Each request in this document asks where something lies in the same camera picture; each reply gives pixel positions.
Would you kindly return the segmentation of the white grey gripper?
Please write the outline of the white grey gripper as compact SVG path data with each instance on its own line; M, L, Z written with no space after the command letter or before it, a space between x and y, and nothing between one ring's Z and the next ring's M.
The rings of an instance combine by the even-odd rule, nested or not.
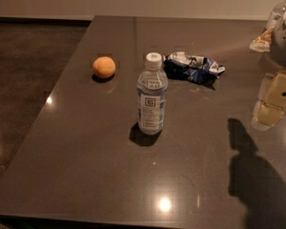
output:
M272 34L270 57L286 67L286 11L278 20ZM251 125L259 131L274 127L286 114L286 69L275 74L266 73L258 92Z

